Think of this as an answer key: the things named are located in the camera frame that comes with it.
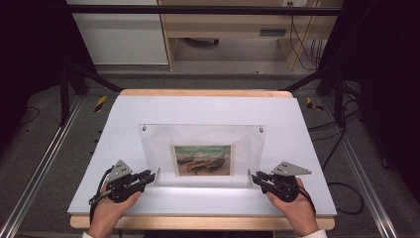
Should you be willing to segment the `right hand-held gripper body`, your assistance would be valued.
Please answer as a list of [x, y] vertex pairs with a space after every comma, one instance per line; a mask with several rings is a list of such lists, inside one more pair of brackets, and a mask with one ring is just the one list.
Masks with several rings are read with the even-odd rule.
[[289, 162], [281, 162], [271, 170], [268, 180], [273, 183], [275, 194], [284, 202], [294, 201], [306, 190], [297, 182], [297, 176], [311, 175], [312, 172]]

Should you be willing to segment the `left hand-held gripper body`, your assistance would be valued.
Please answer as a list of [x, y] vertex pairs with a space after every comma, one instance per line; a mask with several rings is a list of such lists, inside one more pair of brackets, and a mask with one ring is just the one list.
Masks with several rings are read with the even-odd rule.
[[105, 172], [99, 182], [96, 193], [89, 199], [89, 203], [97, 203], [105, 196], [116, 203], [126, 201], [132, 194], [143, 192], [141, 181], [134, 178], [132, 169], [122, 160]]

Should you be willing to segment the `clear acrylic photo frame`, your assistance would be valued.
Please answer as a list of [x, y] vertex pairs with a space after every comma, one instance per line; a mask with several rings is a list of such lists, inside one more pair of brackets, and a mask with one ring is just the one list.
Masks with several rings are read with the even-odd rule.
[[[157, 174], [159, 186], [247, 187], [262, 160], [266, 126], [145, 124], [140, 127], [140, 136], [148, 167]], [[234, 174], [179, 177], [171, 155], [175, 145], [233, 145]]]

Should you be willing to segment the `person's right hand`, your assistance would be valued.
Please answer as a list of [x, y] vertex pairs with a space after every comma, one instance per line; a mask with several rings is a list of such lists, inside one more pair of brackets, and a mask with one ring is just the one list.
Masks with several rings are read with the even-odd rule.
[[292, 202], [285, 202], [271, 192], [267, 192], [267, 199], [276, 207], [300, 238], [310, 238], [320, 230], [315, 212], [307, 198], [299, 194]]

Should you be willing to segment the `person's left hand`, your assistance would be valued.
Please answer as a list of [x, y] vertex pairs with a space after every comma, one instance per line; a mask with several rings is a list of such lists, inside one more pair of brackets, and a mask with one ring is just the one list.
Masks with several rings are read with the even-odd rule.
[[113, 230], [123, 214], [141, 197], [140, 191], [126, 201], [116, 203], [109, 197], [101, 199], [95, 208], [93, 219], [87, 232], [93, 238], [111, 238]]

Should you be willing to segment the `painting print card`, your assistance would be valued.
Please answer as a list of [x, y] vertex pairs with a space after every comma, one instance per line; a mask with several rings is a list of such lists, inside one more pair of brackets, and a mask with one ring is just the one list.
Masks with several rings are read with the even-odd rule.
[[171, 147], [174, 170], [179, 177], [232, 176], [233, 145], [175, 145]]

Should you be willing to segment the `yellow black tape marker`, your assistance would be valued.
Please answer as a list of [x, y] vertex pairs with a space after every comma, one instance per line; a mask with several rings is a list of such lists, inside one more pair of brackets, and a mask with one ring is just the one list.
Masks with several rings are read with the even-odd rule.
[[107, 96], [105, 96], [105, 95], [100, 96], [100, 98], [98, 99], [97, 104], [95, 106], [94, 112], [100, 112], [101, 111], [106, 99], [107, 99]]
[[310, 97], [306, 97], [306, 105], [308, 108], [311, 108], [317, 111], [324, 111], [323, 106], [314, 105]]

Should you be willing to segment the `black metal stand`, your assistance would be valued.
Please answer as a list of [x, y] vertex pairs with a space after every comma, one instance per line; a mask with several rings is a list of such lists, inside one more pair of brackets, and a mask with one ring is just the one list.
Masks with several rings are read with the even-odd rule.
[[299, 81], [286, 86], [285, 88], [281, 88], [281, 91], [294, 92], [298, 88], [314, 81], [315, 79], [320, 79], [320, 83], [316, 88], [316, 93], [319, 96], [326, 96], [331, 91], [334, 91], [333, 118], [341, 128], [344, 128], [346, 126], [343, 106], [345, 82], [341, 74], [341, 70], [337, 65], [330, 63], [319, 67], [311, 74], [305, 76], [303, 79], [300, 79]]
[[89, 87], [85, 82], [85, 78], [90, 78], [114, 92], [121, 92], [120, 87], [107, 79], [100, 76], [97, 72], [89, 70], [79, 64], [68, 64], [59, 73], [59, 93], [61, 118], [59, 125], [62, 126], [70, 117], [70, 105], [68, 87], [71, 86], [77, 95], [85, 95], [89, 91]]

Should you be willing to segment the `white cabinet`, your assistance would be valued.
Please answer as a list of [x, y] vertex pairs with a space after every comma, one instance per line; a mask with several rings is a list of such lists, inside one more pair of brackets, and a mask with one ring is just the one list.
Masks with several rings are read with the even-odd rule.
[[74, 14], [96, 65], [167, 64], [159, 14]]

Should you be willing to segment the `light wooden desk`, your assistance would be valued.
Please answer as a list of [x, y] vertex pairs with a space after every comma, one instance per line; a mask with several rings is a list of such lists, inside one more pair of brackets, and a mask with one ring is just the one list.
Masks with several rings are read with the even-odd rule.
[[[157, 0], [160, 6], [257, 6], [296, 8], [340, 8], [344, 0]], [[278, 40], [287, 67], [297, 68], [311, 40], [329, 39], [335, 16], [194, 15], [161, 16], [166, 48], [174, 56], [173, 41], [189, 39], [274, 38]]]

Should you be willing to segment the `black curtain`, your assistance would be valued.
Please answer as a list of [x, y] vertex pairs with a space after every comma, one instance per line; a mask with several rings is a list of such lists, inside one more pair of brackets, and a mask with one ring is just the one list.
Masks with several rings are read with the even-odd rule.
[[322, 63], [343, 48], [340, 72], [361, 86], [373, 137], [420, 202], [420, 0], [344, 0], [342, 8]]
[[66, 0], [0, 0], [0, 150], [26, 113], [29, 98], [59, 84], [60, 72], [95, 67]]

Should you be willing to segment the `black horizontal bar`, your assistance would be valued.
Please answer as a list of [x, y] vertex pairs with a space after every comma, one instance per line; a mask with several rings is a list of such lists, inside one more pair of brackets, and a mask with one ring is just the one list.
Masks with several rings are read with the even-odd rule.
[[339, 16], [342, 13], [340, 8], [234, 6], [68, 5], [66, 9], [71, 13], [89, 14]]

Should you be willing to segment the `aluminium floor rail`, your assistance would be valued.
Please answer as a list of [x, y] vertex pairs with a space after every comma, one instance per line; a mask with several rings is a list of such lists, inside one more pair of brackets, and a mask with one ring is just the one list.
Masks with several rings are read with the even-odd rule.
[[393, 223], [379, 199], [373, 183], [368, 177], [367, 171], [363, 168], [355, 151], [355, 147], [351, 144], [351, 141], [347, 136], [347, 132], [350, 129], [350, 126], [347, 125], [347, 117], [351, 116], [352, 113], [359, 113], [359, 108], [356, 106], [355, 99], [348, 100], [343, 105], [339, 106], [339, 115], [342, 116], [344, 122], [343, 127], [338, 125], [338, 118], [335, 116], [336, 108], [332, 100], [322, 97], [321, 102], [325, 106], [328, 116], [334, 122], [335, 131], [340, 135], [335, 149], [341, 149], [344, 159], [347, 161], [350, 171], [353, 173], [354, 180], [359, 187], [359, 193], [363, 199], [364, 205], [368, 208], [380, 236], [382, 238], [397, 238]]
[[73, 103], [69, 110], [69, 115], [56, 130], [52, 141], [50, 142], [36, 170], [32, 174], [31, 179], [27, 183], [14, 209], [0, 228], [0, 238], [14, 238], [18, 232], [20, 225], [22, 224], [38, 191], [40, 190], [40, 187], [42, 186], [45, 177], [48, 174], [49, 169], [53, 164], [53, 161], [55, 160], [55, 157], [73, 124], [74, 119], [77, 116], [83, 100], [83, 96], [74, 97]]

